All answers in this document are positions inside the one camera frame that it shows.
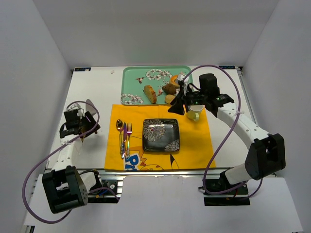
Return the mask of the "wooden handled metal spatula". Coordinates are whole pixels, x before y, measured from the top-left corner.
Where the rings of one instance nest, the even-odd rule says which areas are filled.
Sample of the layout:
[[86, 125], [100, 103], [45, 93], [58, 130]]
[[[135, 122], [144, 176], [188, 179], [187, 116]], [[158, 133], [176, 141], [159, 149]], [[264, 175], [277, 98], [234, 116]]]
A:
[[91, 114], [93, 115], [93, 117], [97, 114], [96, 110], [94, 109], [94, 104], [92, 103], [92, 101], [90, 99], [86, 100], [86, 112], [90, 111]]

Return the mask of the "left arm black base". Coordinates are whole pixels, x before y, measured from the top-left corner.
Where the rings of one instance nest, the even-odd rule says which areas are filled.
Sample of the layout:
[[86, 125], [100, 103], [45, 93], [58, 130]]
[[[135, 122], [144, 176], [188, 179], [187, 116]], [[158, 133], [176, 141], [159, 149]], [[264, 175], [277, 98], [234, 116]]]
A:
[[121, 180], [96, 169], [79, 172], [88, 192], [88, 203], [117, 204], [121, 198]]

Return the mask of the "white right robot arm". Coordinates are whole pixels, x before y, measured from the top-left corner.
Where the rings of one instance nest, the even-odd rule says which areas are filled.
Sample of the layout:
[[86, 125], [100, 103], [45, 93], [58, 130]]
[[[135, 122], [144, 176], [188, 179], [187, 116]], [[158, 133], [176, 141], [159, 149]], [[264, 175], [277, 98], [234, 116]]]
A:
[[221, 190], [249, 180], [260, 180], [285, 168], [284, 138], [260, 128], [240, 111], [229, 95], [220, 92], [214, 74], [200, 75], [199, 87], [190, 83], [185, 75], [179, 75], [175, 82], [180, 86], [180, 91], [171, 102], [169, 112], [183, 115], [191, 107], [202, 105], [230, 127], [248, 149], [244, 163], [220, 174]]

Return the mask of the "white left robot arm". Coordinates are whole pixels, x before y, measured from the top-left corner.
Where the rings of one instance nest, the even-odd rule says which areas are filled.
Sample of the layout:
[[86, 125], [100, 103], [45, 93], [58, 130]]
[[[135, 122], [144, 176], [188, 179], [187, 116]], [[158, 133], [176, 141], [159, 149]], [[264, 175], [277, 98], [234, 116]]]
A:
[[98, 172], [92, 170], [79, 174], [75, 163], [89, 135], [100, 128], [93, 114], [81, 109], [64, 112], [66, 122], [59, 130], [62, 148], [51, 171], [42, 177], [47, 201], [52, 213], [68, 211], [88, 203], [91, 188], [100, 184]]

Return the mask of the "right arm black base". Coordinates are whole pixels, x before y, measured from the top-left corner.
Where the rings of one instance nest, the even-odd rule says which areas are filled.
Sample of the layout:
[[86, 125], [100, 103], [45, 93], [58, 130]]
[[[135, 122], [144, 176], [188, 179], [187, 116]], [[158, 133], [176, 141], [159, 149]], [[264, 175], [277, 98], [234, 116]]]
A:
[[203, 193], [205, 206], [249, 206], [249, 192], [246, 183], [231, 185], [223, 175], [218, 179], [205, 179], [205, 187], [198, 187]]

